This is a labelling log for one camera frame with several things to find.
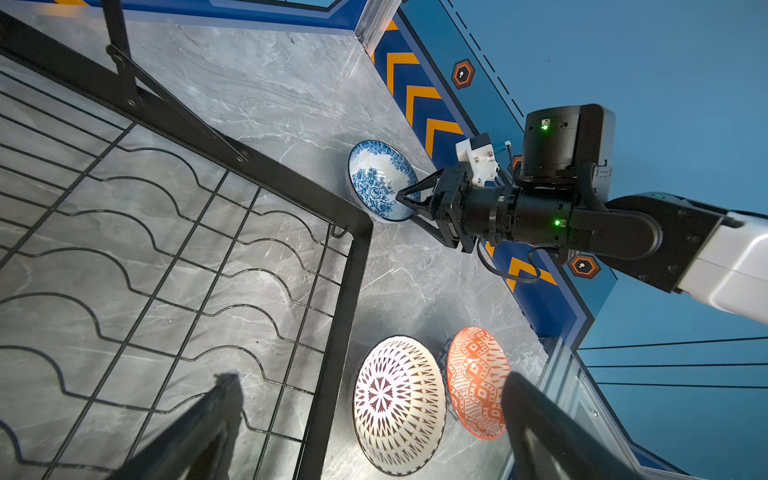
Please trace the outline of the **blue floral white bowl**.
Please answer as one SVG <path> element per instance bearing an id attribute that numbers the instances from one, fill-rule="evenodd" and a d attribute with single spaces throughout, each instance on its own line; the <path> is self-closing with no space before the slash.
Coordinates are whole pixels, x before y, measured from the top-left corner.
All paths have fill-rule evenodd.
<path id="1" fill-rule="evenodd" d="M 347 163 L 347 191 L 352 200 L 374 220 L 398 223 L 413 211 L 398 202 L 397 194 L 418 183 L 416 172 L 394 147 L 364 140 L 351 150 Z"/>

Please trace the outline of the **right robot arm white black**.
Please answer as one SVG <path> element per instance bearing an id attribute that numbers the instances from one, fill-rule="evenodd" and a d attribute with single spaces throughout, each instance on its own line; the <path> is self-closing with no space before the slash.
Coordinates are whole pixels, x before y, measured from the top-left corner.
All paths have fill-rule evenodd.
<path id="1" fill-rule="evenodd" d="M 767 319 L 767 218 L 668 193 L 610 199 L 615 117 L 598 104 L 527 116 L 521 161 L 498 186 L 483 155 L 400 190 L 397 200 L 441 244 L 524 243 L 565 261 L 585 252 L 667 293 Z"/>

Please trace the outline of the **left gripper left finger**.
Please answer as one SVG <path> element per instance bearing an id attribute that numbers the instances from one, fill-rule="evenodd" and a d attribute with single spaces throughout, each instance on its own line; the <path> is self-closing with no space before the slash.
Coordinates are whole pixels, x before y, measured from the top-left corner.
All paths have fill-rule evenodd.
<path id="1" fill-rule="evenodd" d="M 226 479 L 241 424 L 243 393 L 234 373 L 214 387 L 112 479 Z"/>

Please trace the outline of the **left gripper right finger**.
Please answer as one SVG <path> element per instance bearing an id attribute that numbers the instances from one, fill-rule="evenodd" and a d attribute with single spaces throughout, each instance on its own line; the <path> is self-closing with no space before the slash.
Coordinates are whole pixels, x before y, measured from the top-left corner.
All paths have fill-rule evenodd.
<path id="1" fill-rule="evenodd" d="M 523 375 L 508 375 L 501 406 L 515 479 L 640 479 Z"/>

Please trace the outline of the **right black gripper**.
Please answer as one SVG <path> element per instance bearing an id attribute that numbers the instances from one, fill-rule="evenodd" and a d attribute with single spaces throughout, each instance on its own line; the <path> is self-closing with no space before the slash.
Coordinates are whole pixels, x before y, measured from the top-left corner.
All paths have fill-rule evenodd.
<path id="1" fill-rule="evenodd" d="M 513 239 L 516 188 L 509 182 L 475 186 L 467 166 L 443 168 L 401 189 L 396 200 L 445 247 L 470 253 L 478 240 L 496 246 Z"/>

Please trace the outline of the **black wire dish rack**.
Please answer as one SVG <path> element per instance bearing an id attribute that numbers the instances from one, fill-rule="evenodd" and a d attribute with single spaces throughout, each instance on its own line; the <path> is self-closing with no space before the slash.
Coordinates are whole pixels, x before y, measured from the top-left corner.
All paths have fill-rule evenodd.
<path id="1" fill-rule="evenodd" d="M 1 15 L 1 475 L 112 479 L 238 376 L 226 479 L 318 479 L 373 225 L 121 48 Z"/>

